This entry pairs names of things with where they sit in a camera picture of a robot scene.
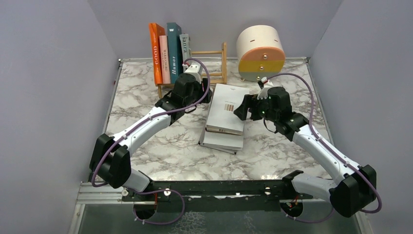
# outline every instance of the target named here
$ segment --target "cylindrical storage box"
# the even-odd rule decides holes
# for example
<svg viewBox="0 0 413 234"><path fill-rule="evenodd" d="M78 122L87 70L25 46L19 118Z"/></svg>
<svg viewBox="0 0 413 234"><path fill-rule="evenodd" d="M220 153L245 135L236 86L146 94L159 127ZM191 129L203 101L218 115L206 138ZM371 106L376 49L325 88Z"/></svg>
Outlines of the cylindrical storage box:
<svg viewBox="0 0 413 234"><path fill-rule="evenodd" d="M285 54L275 28L255 25L245 29L237 40L238 72L249 81L279 73Z"/></svg>

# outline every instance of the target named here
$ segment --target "pink book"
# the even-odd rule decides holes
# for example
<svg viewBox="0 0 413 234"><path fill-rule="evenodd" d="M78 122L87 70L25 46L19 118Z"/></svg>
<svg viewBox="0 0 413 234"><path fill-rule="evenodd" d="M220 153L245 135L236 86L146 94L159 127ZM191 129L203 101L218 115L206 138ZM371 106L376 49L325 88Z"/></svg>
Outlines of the pink book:
<svg viewBox="0 0 413 234"><path fill-rule="evenodd" d="M170 84L168 37L159 36L159 46L161 49L162 82Z"/></svg>

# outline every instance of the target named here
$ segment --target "book spine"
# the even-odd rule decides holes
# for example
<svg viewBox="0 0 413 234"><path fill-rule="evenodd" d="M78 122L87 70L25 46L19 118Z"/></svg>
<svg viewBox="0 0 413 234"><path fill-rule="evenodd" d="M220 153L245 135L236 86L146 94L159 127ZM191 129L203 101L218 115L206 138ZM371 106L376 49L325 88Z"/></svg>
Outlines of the book spine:
<svg viewBox="0 0 413 234"><path fill-rule="evenodd" d="M181 27L176 23L167 23L168 31L168 50L169 50L169 70L170 81L172 84L178 79L179 74L183 73L182 49L179 40Z"/></svg>
<svg viewBox="0 0 413 234"><path fill-rule="evenodd" d="M181 34L179 35L179 39L181 40L182 60L185 61L186 59L191 57L189 48L190 38L188 34Z"/></svg>
<svg viewBox="0 0 413 234"><path fill-rule="evenodd" d="M168 37L159 36L159 44L161 48L161 65L162 65L162 81L164 84L170 84L169 73L169 54L168 54Z"/></svg>
<svg viewBox="0 0 413 234"><path fill-rule="evenodd" d="M153 59L153 79L155 84L162 84L161 64L159 60L159 36L158 28L155 23L149 24L150 41L152 43L152 59Z"/></svg>

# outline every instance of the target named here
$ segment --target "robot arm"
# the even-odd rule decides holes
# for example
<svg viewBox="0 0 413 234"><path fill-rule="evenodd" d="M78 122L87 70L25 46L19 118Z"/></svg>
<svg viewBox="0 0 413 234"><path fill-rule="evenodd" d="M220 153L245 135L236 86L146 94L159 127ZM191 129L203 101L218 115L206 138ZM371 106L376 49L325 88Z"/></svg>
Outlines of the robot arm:
<svg viewBox="0 0 413 234"><path fill-rule="evenodd" d="M112 149L112 154L109 154L103 161L97 175L113 188L124 186L138 192L144 191L151 179L142 172L131 168L130 154L133 154L149 138L173 124L186 112L178 111L153 118L152 116L164 113L165 111L187 107L202 98L207 88L208 80L206 78L201 80L201 71L202 67L197 63L193 63L183 74L179 75L173 90L164 95L147 115L129 128L114 134L112 137L106 134L99 136L96 140L89 168L95 171L98 163L108 149L114 145L115 142L123 138ZM201 103L209 103L211 95L212 92L209 90L208 95Z"/></svg>
<svg viewBox="0 0 413 234"><path fill-rule="evenodd" d="M289 93L283 87L264 87L259 95L245 95L242 104L234 110L234 114L245 120L247 112L252 120L269 120L274 123L278 133L301 146L308 152L331 176L333 180L321 179L295 171L283 180L290 193L305 193L331 202L334 209L344 217L350 217L375 200L374 192L362 178L347 165L358 168L359 171L376 185L376 172L367 165L361 167L352 161L328 141L327 144L346 163L339 161L320 142L322 136L315 130L317 137L310 129L309 121L303 115L293 112Z"/></svg>

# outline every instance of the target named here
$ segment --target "barcode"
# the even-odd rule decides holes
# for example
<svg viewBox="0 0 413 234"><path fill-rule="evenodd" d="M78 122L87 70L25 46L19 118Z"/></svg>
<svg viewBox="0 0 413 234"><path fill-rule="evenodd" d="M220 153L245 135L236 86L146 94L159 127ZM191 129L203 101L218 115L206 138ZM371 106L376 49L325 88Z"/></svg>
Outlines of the barcode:
<svg viewBox="0 0 413 234"><path fill-rule="evenodd" d="M224 110L226 110L226 111L234 111L234 105L225 104Z"/></svg>

